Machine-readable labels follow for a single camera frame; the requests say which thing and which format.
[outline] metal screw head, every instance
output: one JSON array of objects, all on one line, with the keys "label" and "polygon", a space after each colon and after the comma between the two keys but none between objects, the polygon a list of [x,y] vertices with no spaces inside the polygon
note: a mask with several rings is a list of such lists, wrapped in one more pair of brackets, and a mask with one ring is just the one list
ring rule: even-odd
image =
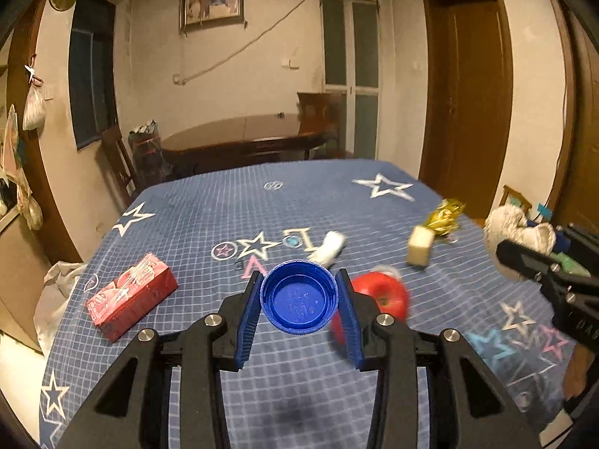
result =
[{"label": "metal screw head", "polygon": [[210,327],[215,327],[219,325],[221,322],[223,322],[223,318],[218,314],[207,315],[206,319],[204,319],[204,323],[206,324],[206,326]]},{"label": "metal screw head", "polygon": [[140,341],[149,341],[154,338],[154,331],[152,329],[142,329],[137,333],[137,339]]},{"label": "metal screw head", "polygon": [[455,329],[446,329],[443,331],[443,337],[449,342],[456,342],[460,339],[459,332],[457,332]]},{"label": "metal screw head", "polygon": [[378,322],[382,326],[390,326],[395,322],[393,316],[391,314],[379,314],[376,317],[376,322]]}]

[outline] white stuffed toy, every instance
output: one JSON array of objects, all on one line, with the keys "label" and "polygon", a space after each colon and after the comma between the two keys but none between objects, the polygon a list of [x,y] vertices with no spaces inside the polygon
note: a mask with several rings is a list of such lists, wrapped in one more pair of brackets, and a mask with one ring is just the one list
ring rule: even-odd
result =
[{"label": "white stuffed toy", "polygon": [[497,246],[505,239],[544,255],[550,254],[555,246],[555,232],[549,223],[528,227],[524,211],[509,204],[492,211],[484,222],[484,244],[497,269],[508,279],[516,282],[526,280],[526,278],[502,265],[497,259]]}]

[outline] wooden chair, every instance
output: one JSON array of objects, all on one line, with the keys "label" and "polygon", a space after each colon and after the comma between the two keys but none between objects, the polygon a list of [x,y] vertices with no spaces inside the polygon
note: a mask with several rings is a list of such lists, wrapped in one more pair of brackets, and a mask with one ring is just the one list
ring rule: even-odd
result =
[{"label": "wooden chair", "polygon": [[524,214],[528,215],[528,211],[530,211],[532,208],[530,201],[528,201],[518,191],[513,190],[511,187],[503,186],[503,196],[501,197],[501,201],[499,201],[499,205],[505,205],[505,202],[507,202],[508,198],[517,199],[520,203],[519,208],[524,211]]},{"label": "wooden chair", "polygon": [[[127,207],[129,207],[133,200],[138,196],[140,187],[136,171],[133,168],[131,159],[123,144],[121,129],[115,125],[104,130],[100,136],[102,139],[102,149],[106,154],[106,158],[109,161],[113,174],[115,174],[119,193]],[[130,193],[130,189],[128,189],[128,186],[130,186],[131,183],[133,183],[132,193]]]},{"label": "wooden chair", "polygon": [[329,139],[326,154],[331,158],[346,157],[341,143],[341,94],[330,92],[298,92],[300,133],[308,131],[327,132]]}]

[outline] white cloth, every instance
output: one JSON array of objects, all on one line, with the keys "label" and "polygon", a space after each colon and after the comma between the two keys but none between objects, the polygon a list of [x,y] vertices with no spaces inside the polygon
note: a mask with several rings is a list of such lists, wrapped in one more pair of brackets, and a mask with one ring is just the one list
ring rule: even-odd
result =
[{"label": "white cloth", "polygon": [[314,253],[308,257],[308,260],[324,268],[329,268],[335,263],[335,259],[345,246],[345,240],[346,236],[339,231],[329,231],[325,235],[324,240],[322,240],[322,244],[314,250]]},{"label": "white cloth", "polygon": [[50,354],[67,303],[87,265],[58,262],[44,277],[44,290],[35,308],[34,324],[45,358]]},{"label": "white cloth", "polygon": [[528,227],[524,211],[509,204],[491,211],[484,222],[484,244],[497,269],[508,279],[516,282],[526,279],[511,268],[503,266],[497,259],[497,246],[505,239],[544,255],[550,254],[555,246],[555,232],[549,223]]}]

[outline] window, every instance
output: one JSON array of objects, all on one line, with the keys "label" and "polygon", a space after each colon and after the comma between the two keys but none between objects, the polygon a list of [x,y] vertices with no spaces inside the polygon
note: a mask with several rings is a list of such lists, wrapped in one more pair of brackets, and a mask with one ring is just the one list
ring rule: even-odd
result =
[{"label": "window", "polygon": [[69,95],[77,150],[118,124],[113,78],[115,6],[77,0],[69,47]]}]

